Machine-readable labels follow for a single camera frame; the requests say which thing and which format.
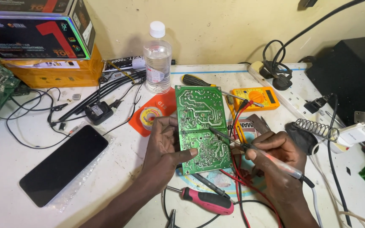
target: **cardboard box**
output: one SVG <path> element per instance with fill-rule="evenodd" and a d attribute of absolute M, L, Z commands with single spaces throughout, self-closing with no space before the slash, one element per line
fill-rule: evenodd
<path fill-rule="evenodd" d="M 95 29 L 83 0 L 0 1 L 0 58 L 90 59 Z"/>
<path fill-rule="evenodd" d="M 101 60 L 101 54 L 94 45 L 90 60 L 1 60 L 1 64 L 31 88 L 82 87 L 98 85 L 104 66 Z"/>

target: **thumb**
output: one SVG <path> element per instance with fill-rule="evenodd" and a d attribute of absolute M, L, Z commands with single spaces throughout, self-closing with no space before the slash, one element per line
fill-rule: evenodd
<path fill-rule="evenodd" d="M 197 148 L 191 148 L 185 151 L 175 152 L 175 153 L 168 153 L 169 156 L 172 158 L 174 164 L 183 163 L 186 161 L 191 160 L 192 158 L 195 158 L 198 154 Z"/>
<path fill-rule="evenodd" d="M 251 160 L 257 168 L 261 169 L 264 173 L 274 177 L 280 175 L 282 171 L 278 168 L 274 162 L 272 162 L 264 154 L 254 149 L 248 149 L 246 151 L 245 158 Z"/>

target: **black phone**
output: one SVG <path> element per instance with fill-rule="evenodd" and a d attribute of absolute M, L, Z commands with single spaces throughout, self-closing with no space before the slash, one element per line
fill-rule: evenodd
<path fill-rule="evenodd" d="M 38 206 L 46 206 L 109 145 L 87 125 L 26 174 L 19 185 Z"/>

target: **yellow multimeter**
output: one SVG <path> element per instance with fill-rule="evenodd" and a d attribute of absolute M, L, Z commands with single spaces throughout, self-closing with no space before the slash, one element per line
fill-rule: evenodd
<path fill-rule="evenodd" d="M 273 88 L 271 87 L 234 89 L 232 94 L 264 105 L 264 107 L 251 105 L 244 111 L 274 110 L 280 106 Z M 234 108 L 236 111 L 238 111 L 241 102 L 242 100 L 234 98 Z"/>

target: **black box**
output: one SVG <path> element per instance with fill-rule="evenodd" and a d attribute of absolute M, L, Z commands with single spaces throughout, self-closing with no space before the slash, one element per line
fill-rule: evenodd
<path fill-rule="evenodd" d="M 340 41 L 306 73 L 322 95 L 337 94 L 337 115 L 347 126 L 355 111 L 365 111 L 365 37 Z"/>
<path fill-rule="evenodd" d="M 0 58 L 86 60 L 94 39 L 83 0 L 0 1 Z"/>

